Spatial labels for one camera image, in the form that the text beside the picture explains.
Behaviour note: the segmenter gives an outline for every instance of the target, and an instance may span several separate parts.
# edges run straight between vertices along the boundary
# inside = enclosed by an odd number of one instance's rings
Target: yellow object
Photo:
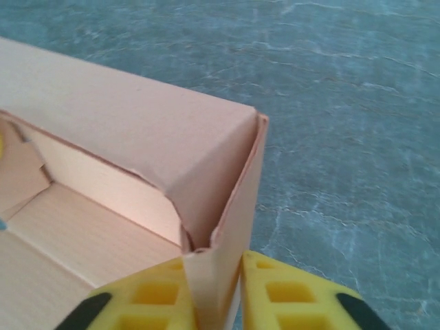
[[[358,330],[336,294],[355,291],[262,254],[243,254],[244,330]]]
[[[3,156],[3,136],[0,134],[0,159]]]
[[[182,258],[93,290],[58,330],[197,330]]]

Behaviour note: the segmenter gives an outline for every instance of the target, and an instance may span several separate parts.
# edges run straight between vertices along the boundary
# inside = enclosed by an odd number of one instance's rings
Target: torn cardboard
[[[2,38],[0,65],[3,130],[14,123],[31,141],[0,160],[0,200],[10,189],[22,194],[0,209],[10,218],[0,232],[7,329],[50,329],[90,287],[181,253],[200,329],[222,329],[250,242],[267,118]],[[32,168],[2,166],[7,153]],[[38,173],[45,185],[2,190],[21,182],[14,171]],[[34,261],[11,263],[15,255]],[[63,308],[26,314],[32,304],[4,298],[19,281],[32,292],[21,298],[59,299]]]

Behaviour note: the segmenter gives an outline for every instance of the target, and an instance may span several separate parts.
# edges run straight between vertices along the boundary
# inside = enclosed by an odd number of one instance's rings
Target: cardboard edge
[[[61,139],[60,137],[58,137],[56,135],[53,135],[50,132],[45,131],[44,129],[41,129],[41,128],[39,128],[39,127],[29,123],[29,122],[26,122],[25,120],[23,120],[23,119],[21,119],[19,117],[16,117],[15,115],[12,115],[7,110],[0,109],[0,118],[2,118],[2,117],[4,119],[6,119],[7,121],[11,121],[14,124],[18,124],[18,125],[22,124],[22,125],[25,125],[27,127],[30,127],[31,129],[34,129],[35,131],[37,131],[37,132],[39,132],[39,133],[41,133],[43,135],[46,135],[47,137],[49,137],[49,138],[51,138],[53,140],[56,140],[56,141],[66,145],[66,146],[69,146],[70,148],[76,149],[77,151],[80,151],[81,153],[84,153],[84,154],[86,154],[86,155],[88,155],[88,156],[90,156],[90,157],[92,157],[92,158],[94,158],[96,160],[99,160],[100,162],[103,162],[104,164],[106,164],[108,166],[114,167],[114,168],[118,169],[119,171],[124,172],[127,175],[130,175],[132,177],[136,177],[136,178],[142,180],[143,182],[146,182],[147,184],[149,184],[153,188],[159,189],[157,186],[155,186],[151,182],[149,182],[149,181],[145,180],[144,178],[140,177],[140,175],[138,175],[138,174],[136,174],[134,172],[131,172],[129,170],[126,170],[126,169],[124,169],[122,167],[119,167],[118,165],[110,162],[109,160],[107,160],[105,158],[102,158],[99,155],[95,155],[94,153],[91,153],[90,151],[88,151],[88,150],[86,150],[86,149],[84,149],[84,148],[82,148],[80,146],[77,146],[77,145],[75,145],[75,144],[73,144],[71,142],[68,142],[68,141],[66,141],[64,139]]]
[[[201,330],[222,329],[226,318],[237,314],[238,304],[233,311],[231,302],[239,284],[241,255],[250,246],[268,124],[269,118],[258,113],[254,145],[212,233],[211,247],[183,257]]]

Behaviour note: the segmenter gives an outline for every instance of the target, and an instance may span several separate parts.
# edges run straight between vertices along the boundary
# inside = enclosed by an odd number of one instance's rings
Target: table surface
[[[440,1],[53,2],[0,0],[0,35],[254,105],[252,249],[438,327]]]

